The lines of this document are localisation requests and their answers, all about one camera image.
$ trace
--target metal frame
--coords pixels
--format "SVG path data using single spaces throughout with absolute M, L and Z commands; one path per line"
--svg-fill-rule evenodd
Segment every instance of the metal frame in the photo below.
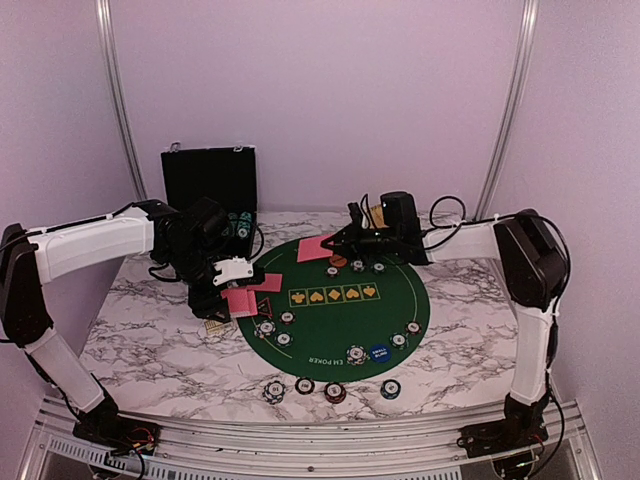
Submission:
M 138 201 L 146 200 L 147 191 L 142 179 L 138 155 L 136 153 L 135 144 L 133 143 L 129 117 L 124 103 L 124 93 L 122 91 L 122 81 L 120 80 L 120 69 L 118 67 L 118 57 L 116 55 L 116 43 L 113 35 L 113 27 L 111 26 L 111 6 L 109 0 L 96 0 L 96 13 L 98 16 L 100 42 L 107 69 L 109 90 L 111 92 L 111 99 L 113 101 L 113 107 L 118 120 L 120 138 L 127 157 L 129 175 L 131 176 L 136 199 Z
M 145 478 L 252 480 L 269 478 L 347 478 L 400 480 L 456 479 L 463 465 L 486 463 L 527 451 L 468 459 L 456 445 L 459 428 L 496 420 L 502 402 L 396 419 L 329 423 L 245 423 L 186 420 L 151 415 L 162 430 L 158 447 L 147 457 Z M 593 451 L 576 402 L 563 405 L 565 438 L 573 450 L 581 480 L 600 480 Z M 560 416 L 550 407 L 545 415 L 549 443 L 557 441 Z M 64 402 L 46 397 L 40 408 L 18 478 L 39 480 L 49 453 L 113 471 L 139 473 L 135 456 L 104 464 L 106 449 L 74 438 L 73 416 Z
M 531 51 L 533 49 L 534 31 L 538 18 L 538 4 L 539 0 L 524 0 L 522 24 L 520 27 L 520 35 L 518 38 L 516 58 L 507 103 L 502 116 L 498 138 L 493 149 L 489 171 L 487 172 L 487 177 L 478 200 L 478 206 L 474 216 L 475 219 L 483 218 L 487 214 L 489 205 L 497 187 L 500 171 L 504 164 L 506 148 L 511 135 L 511 128 L 522 98 L 529 69 Z M 96 10 L 111 98 L 113 100 L 113 106 L 118 120 L 120 137 L 127 157 L 129 174 L 131 176 L 137 200 L 146 200 L 148 196 L 144 180 L 142 178 L 140 163 L 138 161 L 131 133 L 131 126 L 129 124 L 127 110 L 125 107 L 122 81 L 120 79 L 120 70 L 116 55 L 115 38 L 111 24 L 110 0 L 96 0 Z
M 520 36 L 518 37 L 518 47 L 513 66 L 513 75 L 511 76 L 509 94 L 507 96 L 507 104 L 502 116 L 498 138 L 493 148 L 487 178 L 482 187 L 480 199 L 478 200 L 478 207 L 474 215 L 475 220 L 480 220 L 487 215 L 491 200 L 498 185 L 498 178 L 504 164 L 509 138 L 511 137 L 513 121 L 520 106 L 527 79 L 527 72 L 529 71 L 529 64 L 531 62 L 533 37 L 538 19 L 538 3 L 538 0 L 525 0 L 524 2 Z

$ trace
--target blue poker chip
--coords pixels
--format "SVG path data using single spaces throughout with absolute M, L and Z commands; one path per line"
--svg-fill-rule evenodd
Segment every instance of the blue poker chip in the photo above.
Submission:
M 391 360 L 391 350 L 386 345 L 374 345 L 369 350 L 369 357 L 376 363 L 386 363 Z

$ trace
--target chip stack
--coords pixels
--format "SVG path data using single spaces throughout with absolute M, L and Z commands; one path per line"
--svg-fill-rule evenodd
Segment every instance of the chip stack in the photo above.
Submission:
M 329 278 L 336 278 L 340 274 L 340 270 L 338 267 L 328 267 L 324 273 Z
M 253 332 L 256 337 L 264 339 L 266 337 L 270 337 L 276 331 L 276 324 L 271 320 L 265 320 L 262 323 L 259 323 Z
M 347 389 L 336 382 L 327 383 L 324 387 L 324 398 L 334 405 L 342 403 L 347 398 Z
M 373 273 L 376 275 L 381 275 L 387 271 L 387 267 L 384 263 L 376 262 L 371 266 L 371 270 L 373 270 Z
M 391 337 L 389 337 L 389 342 L 391 342 L 391 345 L 398 350 L 404 350 L 409 346 L 407 336 L 402 333 L 394 333 L 391 335 Z
M 278 380 L 274 380 L 267 384 L 264 387 L 262 392 L 262 396 L 267 401 L 269 405 L 277 405 L 284 399 L 284 393 L 286 392 L 286 388 L 284 383 L 279 382 Z
M 238 226 L 236 228 L 236 235 L 244 239 L 249 236 L 251 232 L 252 216 L 249 212 L 242 212 L 240 219 L 238 220 Z
M 293 336 L 287 332 L 281 332 L 276 336 L 276 343 L 279 347 L 286 348 L 293 343 Z
M 418 322 L 409 322 L 405 326 L 405 330 L 409 335 L 419 335 L 422 333 L 422 325 Z
M 285 325 L 291 325 L 296 321 L 296 314 L 293 312 L 282 312 L 280 314 L 280 321 Z
M 329 259 L 329 264 L 332 267 L 343 268 L 347 266 L 347 263 L 349 263 L 347 259 L 340 255 L 331 255 L 331 258 Z
M 396 380 L 385 380 L 380 387 L 380 395 L 387 400 L 394 400 L 400 395 L 400 383 Z
M 309 395 L 313 393 L 316 388 L 316 384 L 309 377 L 302 377 L 296 381 L 296 392 L 300 395 Z
M 351 345 L 347 349 L 347 363 L 349 365 L 363 365 L 367 361 L 367 351 L 360 345 Z
M 365 271 L 364 262 L 362 260 L 354 260 L 351 262 L 351 270 L 355 273 L 362 273 Z

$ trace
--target metal pole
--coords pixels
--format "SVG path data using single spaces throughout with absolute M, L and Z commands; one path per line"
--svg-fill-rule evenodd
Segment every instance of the metal pole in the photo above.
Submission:
M 133 189 L 138 201 L 147 199 L 147 192 L 138 163 L 138 155 L 136 153 L 133 137 L 131 135 L 131 127 L 127 116 L 127 109 L 124 103 L 124 94 L 122 92 L 122 82 L 120 80 L 120 70 L 118 68 L 118 57 L 116 55 L 116 44 L 111 26 L 111 8 L 109 0 L 96 0 L 98 28 L 100 31 L 100 43 L 105 58 L 105 66 L 107 69 L 107 80 L 109 90 L 111 91 L 111 99 L 118 120 L 118 128 L 120 130 L 120 138 L 127 157 L 129 166 L 129 175 L 133 183 Z
M 511 77 L 511 85 L 507 103 L 505 105 L 502 123 L 496 144 L 491 157 L 491 164 L 487 172 L 487 178 L 478 200 L 478 207 L 474 215 L 475 220 L 484 218 L 489 210 L 489 205 L 495 194 L 498 185 L 498 178 L 502 170 L 509 138 L 511 137 L 511 129 L 513 121 L 516 117 L 524 85 L 529 70 L 531 60 L 531 51 L 533 49 L 533 36 L 538 18 L 538 0 L 525 0 L 522 12 L 522 25 L 520 26 L 520 36 L 518 38 L 518 47 L 516 50 L 516 59 L 513 66 L 513 75 Z

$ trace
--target pink card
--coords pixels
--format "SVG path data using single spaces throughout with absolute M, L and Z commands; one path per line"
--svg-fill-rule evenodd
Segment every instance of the pink card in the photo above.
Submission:
M 233 318 L 251 317 L 258 314 L 256 294 L 246 288 L 227 288 L 220 294 L 227 299 L 229 314 Z
M 227 288 L 220 294 L 229 303 L 229 313 L 233 316 L 237 313 L 249 311 L 249 292 L 244 288 Z
M 266 273 L 264 283 L 261 283 L 260 285 L 249 285 L 247 286 L 247 290 L 280 293 L 280 290 L 282 290 L 282 274 Z
M 247 317 L 253 317 L 258 314 L 258 302 L 256 301 L 256 294 L 254 292 L 247 292 L 249 299 L 249 315 Z
M 332 235 L 321 235 L 319 237 L 303 238 L 298 243 L 298 263 L 309 262 L 319 258 L 329 258 L 333 255 L 331 250 L 322 248 L 320 242 Z

